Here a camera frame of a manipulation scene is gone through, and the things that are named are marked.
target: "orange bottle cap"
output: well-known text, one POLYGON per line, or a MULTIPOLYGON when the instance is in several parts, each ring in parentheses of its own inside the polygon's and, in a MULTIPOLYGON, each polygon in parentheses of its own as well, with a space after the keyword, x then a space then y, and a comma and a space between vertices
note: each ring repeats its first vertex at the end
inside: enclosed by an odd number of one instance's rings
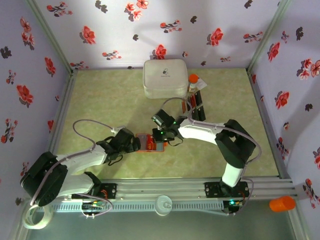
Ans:
POLYGON ((189 82, 192 84, 196 84, 198 82, 198 79, 199 79, 199 77, 196 74, 191 74, 189 76, 189 82))
POLYGON ((282 196, 271 200, 269 206, 274 212, 283 212, 294 209, 296 207, 296 202, 290 196, 282 196))

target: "plastic container lid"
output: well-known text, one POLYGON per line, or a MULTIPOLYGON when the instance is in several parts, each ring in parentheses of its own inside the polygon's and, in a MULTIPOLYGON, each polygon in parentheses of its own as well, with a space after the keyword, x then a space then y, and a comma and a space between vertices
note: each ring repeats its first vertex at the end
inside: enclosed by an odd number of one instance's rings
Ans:
POLYGON ((196 74, 191 74, 189 76, 189 82, 192 84, 196 84, 198 82, 198 79, 199 79, 199 77, 196 74))
POLYGON ((168 215, 172 210, 172 200, 170 197, 162 195, 155 200, 155 212, 160 216, 168 215))
POLYGON ((147 98, 183 98, 188 84, 188 70, 182 59, 153 59, 144 63, 143 87, 147 98))

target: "black bracket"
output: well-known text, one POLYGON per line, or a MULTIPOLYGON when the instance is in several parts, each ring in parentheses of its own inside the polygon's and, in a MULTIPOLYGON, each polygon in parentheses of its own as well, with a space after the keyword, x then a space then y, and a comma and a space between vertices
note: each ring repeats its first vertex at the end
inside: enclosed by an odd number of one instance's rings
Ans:
MULTIPOLYGON (((98 188, 94 189, 91 193, 93 196, 100 197, 103 199, 116 199, 117 184, 116 183, 101 183, 98 188)), ((90 197, 81 196, 78 194, 72 194, 72 199, 89 199, 90 197)))
POLYGON ((116 183, 101 183, 97 197, 116 199, 117 194, 117 184, 116 183))
POLYGON ((243 194, 246 198, 249 196, 249 188, 246 181, 239 181, 235 187, 231 188, 231 193, 228 195, 222 191, 219 181, 205 182, 204 192, 207 198, 242 198, 243 194))

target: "orange cup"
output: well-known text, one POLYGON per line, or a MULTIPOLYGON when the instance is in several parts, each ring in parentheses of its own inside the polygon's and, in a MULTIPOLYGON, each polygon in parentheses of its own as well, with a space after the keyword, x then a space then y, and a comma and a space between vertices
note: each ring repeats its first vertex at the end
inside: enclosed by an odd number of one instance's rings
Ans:
POLYGON ((272 211, 279 213, 292 210, 296 207, 295 200, 290 196, 282 196, 269 202, 272 211))

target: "gray floor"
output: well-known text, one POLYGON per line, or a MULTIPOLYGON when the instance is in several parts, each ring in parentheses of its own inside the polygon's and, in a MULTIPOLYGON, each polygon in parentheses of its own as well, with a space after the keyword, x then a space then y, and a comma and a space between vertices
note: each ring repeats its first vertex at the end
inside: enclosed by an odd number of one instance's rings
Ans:
POLYGON ((86 219, 81 213, 57 213, 29 240, 295 240, 286 212, 274 213, 268 201, 251 201, 238 216, 202 212, 107 213, 86 219))

